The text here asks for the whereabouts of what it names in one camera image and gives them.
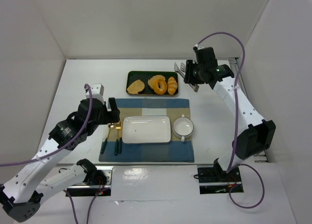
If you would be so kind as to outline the silver metal tongs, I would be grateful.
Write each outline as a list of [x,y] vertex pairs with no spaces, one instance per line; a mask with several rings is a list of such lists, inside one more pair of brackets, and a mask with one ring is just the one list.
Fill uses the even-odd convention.
[[[184,63],[181,63],[180,67],[178,67],[176,62],[174,63],[174,71],[178,73],[182,77],[182,79],[185,78],[185,70],[186,68]],[[199,86],[197,84],[193,85],[191,83],[188,83],[188,85],[193,89],[194,92],[198,92]]]

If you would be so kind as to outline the orange ring donut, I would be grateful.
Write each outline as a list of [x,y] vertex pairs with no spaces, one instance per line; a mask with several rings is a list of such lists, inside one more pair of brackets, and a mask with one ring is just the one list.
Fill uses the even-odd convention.
[[153,82],[153,90],[156,94],[163,95],[167,92],[167,83],[164,79],[159,78]]

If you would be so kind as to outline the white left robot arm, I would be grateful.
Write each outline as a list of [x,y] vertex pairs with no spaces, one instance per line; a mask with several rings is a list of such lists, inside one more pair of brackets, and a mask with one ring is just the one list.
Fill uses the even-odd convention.
[[85,142],[98,126],[120,120],[115,98],[109,98],[109,105],[110,109],[107,109],[105,102],[95,98],[84,99],[76,112],[56,124],[31,163],[1,185],[0,203],[8,216],[22,223],[33,217],[49,198],[75,184],[104,187],[107,176],[88,159],[80,159],[50,178],[47,175],[59,161]]

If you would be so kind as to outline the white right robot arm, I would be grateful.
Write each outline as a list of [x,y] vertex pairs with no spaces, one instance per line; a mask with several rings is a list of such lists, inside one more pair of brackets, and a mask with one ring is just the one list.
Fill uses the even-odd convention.
[[208,84],[235,116],[232,150],[215,159],[212,172],[208,174],[214,182],[225,182],[235,173],[235,167],[270,147],[276,125],[255,110],[228,65],[218,65],[216,60],[211,64],[187,60],[180,67],[185,83],[193,86]]

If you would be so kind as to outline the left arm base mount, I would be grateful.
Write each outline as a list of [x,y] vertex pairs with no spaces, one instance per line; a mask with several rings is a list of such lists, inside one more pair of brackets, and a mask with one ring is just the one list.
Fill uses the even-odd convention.
[[72,197],[111,196],[113,168],[98,166],[95,176],[88,182],[80,182],[66,189]]

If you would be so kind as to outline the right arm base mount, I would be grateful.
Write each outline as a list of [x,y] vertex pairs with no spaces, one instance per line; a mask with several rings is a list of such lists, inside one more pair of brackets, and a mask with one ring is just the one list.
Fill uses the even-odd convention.
[[198,167],[197,174],[193,177],[199,182],[200,194],[225,194],[231,188],[233,193],[244,192],[238,168],[230,173],[217,175],[212,167]]

